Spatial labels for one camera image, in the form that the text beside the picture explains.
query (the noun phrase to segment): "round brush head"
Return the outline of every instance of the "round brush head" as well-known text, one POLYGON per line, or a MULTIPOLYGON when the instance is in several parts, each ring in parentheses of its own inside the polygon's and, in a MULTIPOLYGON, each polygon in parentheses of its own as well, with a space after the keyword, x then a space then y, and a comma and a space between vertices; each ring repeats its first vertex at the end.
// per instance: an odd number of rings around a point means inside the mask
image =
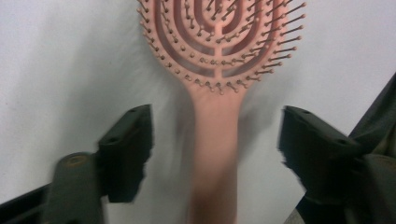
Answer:
POLYGON ((305 14, 298 9, 306 3, 289 9, 292 0, 138 2, 143 35, 161 64, 219 94, 247 89, 273 73, 302 39, 296 33, 305 14))

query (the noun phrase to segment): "black fabric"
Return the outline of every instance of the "black fabric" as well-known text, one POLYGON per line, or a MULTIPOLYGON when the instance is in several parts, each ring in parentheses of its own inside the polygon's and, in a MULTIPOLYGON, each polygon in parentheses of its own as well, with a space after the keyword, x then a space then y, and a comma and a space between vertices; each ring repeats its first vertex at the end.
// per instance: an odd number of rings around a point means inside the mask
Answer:
POLYGON ((359 142, 365 153, 370 153, 396 123, 396 74, 364 116, 349 137, 359 142))

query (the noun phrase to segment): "hairbrush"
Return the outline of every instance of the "hairbrush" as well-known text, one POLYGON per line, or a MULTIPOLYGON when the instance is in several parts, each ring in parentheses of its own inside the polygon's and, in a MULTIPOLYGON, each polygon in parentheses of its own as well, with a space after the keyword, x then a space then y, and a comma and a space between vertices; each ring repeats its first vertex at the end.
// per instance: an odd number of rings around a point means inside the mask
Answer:
POLYGON ((195 112, 192 224, 236 222, 237 123, 255 81, 297 50, 298 0, 138 0, 143 36, 195 112))

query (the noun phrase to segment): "bristle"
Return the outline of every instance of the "bristle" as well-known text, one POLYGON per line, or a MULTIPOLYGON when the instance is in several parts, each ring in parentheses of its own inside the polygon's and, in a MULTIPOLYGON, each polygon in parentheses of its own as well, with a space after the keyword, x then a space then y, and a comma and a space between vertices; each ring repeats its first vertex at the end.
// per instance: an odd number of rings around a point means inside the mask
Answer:
POLYGON ((284 46, 302 39, 287 36, 304 29, 289 25, 305 14, 290 21, 287 16, 303 11, 305 2, 290 9, 290 0, 137 1, 143 36, 161 64, 217 94, 239 92, 239 86, 248 88, 273 73, 270 68, 297 50, 284 46))

